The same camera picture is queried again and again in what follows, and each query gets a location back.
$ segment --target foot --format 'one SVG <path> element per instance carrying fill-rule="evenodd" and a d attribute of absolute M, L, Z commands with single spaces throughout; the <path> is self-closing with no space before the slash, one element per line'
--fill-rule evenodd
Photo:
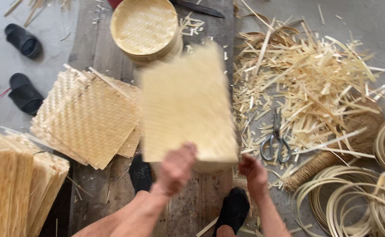
<path fill-rule="evenodd" d="M 232 227 L 234 233 L 238 233 L 239 228 L 245 222 L 249 211 L 249 202 L 245 190 L 236 187 L 230 190 L 229 194 L 223 199 L 220 216 L 214 228 L 213 237 L 216 237 L 217 229 L 222 225 Z"/>
<path fill-rule="evenodd" d="M 137 194 L 138 191 L 150 191 L 153 184 L 152 169 L 150 165 L 143 162 L 142 155 L 139 154 L 132 159 L 129 173 L 132 185 Z"/>

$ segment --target knife blade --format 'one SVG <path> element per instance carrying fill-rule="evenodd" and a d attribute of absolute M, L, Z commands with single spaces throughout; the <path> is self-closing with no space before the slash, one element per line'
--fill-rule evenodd
<path fill-rule="evenodd" d="M 212 16 L 218 16 L 218 17 L 221 17 L 221 18 L 225 18 L 225 16 L 223 16 L 222 13 L 218 12 L 217 10 L 215 10 L 213 8 L 197 5 L 197 4 L 186 2 L 186 1 L 182 1 L 182 0 L 175 0 L 175 2 L 176 2 L 176 4 L 179 4 L 181 6 L 187 7 L 189 9 L 192 9 L 192 10 L 195 10 L 195 11 L 206 13 L 206 14 L 209 14 L 209 15 L 212 15 Z"/>

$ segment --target woven bamboo tray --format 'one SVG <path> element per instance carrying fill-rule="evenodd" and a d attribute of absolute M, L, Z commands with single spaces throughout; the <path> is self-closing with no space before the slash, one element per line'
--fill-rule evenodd
<path fill-rule="evenodd" d="M 117 46 L 138 65 L 168 61 L 182 52 L 178 17 L 168 0 L 124 0 L 110 28 Z"/>

